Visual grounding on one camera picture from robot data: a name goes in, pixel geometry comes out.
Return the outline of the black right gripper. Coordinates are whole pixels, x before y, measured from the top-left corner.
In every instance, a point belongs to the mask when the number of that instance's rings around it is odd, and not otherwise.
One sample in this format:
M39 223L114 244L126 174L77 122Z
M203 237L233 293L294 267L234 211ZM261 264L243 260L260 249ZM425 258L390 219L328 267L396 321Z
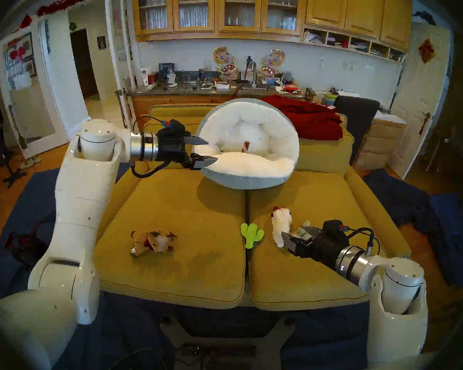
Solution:
M325 221L322 228L316 228L309 221L300 227L300 237L282 234L283 245L294 256L311 258L330 269L336 269L336 262L343 249L349 245L345 226L340 220Z

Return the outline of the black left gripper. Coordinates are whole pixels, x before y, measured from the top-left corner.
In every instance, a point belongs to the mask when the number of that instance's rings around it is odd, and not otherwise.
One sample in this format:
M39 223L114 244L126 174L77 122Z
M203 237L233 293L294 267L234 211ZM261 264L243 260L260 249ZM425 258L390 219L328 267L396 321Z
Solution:
M162 120L160 123L162 128L156 134L158 152L155 160L162 163L157 169L164 169L171 162L176 162L183 168L201 170L217 162L218 158L213 156L191 154L189 157L186 145L208 145L208 142L186 131L183 124L174 119Z

